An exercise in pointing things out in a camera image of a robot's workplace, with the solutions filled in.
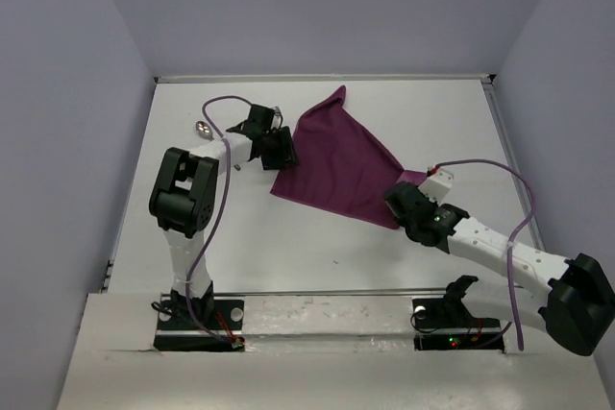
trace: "purple cable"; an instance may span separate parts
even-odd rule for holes
[[[508,247],[506,249],[506,277],[508,279],[508,295],[510,296],[510,307],[512,309],[512,320],[515,324],[515,330],[517,332],[517,347],[519,348],[519,350],[523,350],[525,345],[523,341],[523,331],[521,330],[521,319],[519,317],[519,307],[517,306],[517,297],[515,296],[514,267],[512,264],[512,259],[513,259],[512,258],[512,246],[514,244],[515,239],[517,238],[517,235],[521,231],[521,229],[523,229],[524,226],[527,225],[534,216],[534,213],[536,211],[534,207],[534,196],[531,192],[531,188],[529,187],[528,182],[525,181],[519,173],[515,172],[508,165],[504,165],[503,163],[496,162],[495,160],[487,160],[483,158],[469,158],[467,160],[452,160],[450,162],[440,162],[436,164],[433,167],[433,169],[437,170],[440,167],[446,167],[448,165],[463,165],[466,163],[486,163],[488,165],[495,165],[496,167],[503,168],[508,173],[510,173],[512,176],[517,178],[517,180],[519,180],[523,184],[523,186],[526,187],[526,190],[528,191],[528,196],[529,196],[528,215],[526,215],[526,218],[521,223],[519,223],[519,225],[513,230],[512,233],[510,233],[510,236],[508,237]]]
[[[196,326],[201,328],[206,334],[208,334],[212,338],[215,338],[216,340],[222,341],[222,342],[225,342],[225,343],[230,343],[232,340],[230,338],[227,338],[227,337],[224,337],[224,336],[220,336],[217,333],[214,333],[213,331],[208,329],[206,326],[204,326],[197,319],[196,314],[194,313],[194,309],[192,308],[192,303],[190,302],[190,281],[192,280],[192,275],[194,274],[194,271],[196,270],[196,267],[199,265],[199,263],[201,262],[201,260],[205,256],[205,251],[208,249],[209,244],[213,240],[213,236],[215,235],[216,231],[218,230],[218,226],[220,226],[220,221],[222,220],[222,214],[224,213],[224,208],[226,207],[227,199],[229,198],[229,187],[231,185],[231,146],[229,145],[229,141],[227,141],[224,138],[224,134],[222,133],[222,131],[209,118],[208,112],[207,112],[207,107],[211,103],[215,103],[216,101],[231,100],[231,99],[243,101],[244,103],[246,103],[246,104],[248,104],[250,106],[252,105],[252,103],[250,103],[248,100],[246,100],[245,98],[242,98],[240,96],[225,95],[225,96],[218,96],[217,98],[212,98],[210,100],[205,101],[205,103],[203,104],[203,107],[201,109],[201,111],[203,112],[203,116],[205,117],[205,120],[207,120],[209,126],[218,134],[218,136],[220,136],[220,138],[222,138],[222,142],[224,143],[224,147],[225,147],[225,150],[226,150],[226,160],[227,160],[226,178],[224,180],[224,192],[222,193],[222,201],[220,202],[220,208],[218,209],[218,214],[216,215],[215,221],[213,222],[213,226],[211,227],[211,231],[209,232],[208,239],[203,244],[203,247],[201,248],[201,250],[197,254],[196,259],[192,263],[192,266],[190,266],[190,270],[188,271],[188,274],[185,277],[185,279],[186,279],[186,284],[185,284],[185,303],[187,305],[188,312],[190,313],[190,318],[192,319],[192,323],[194,323]]]

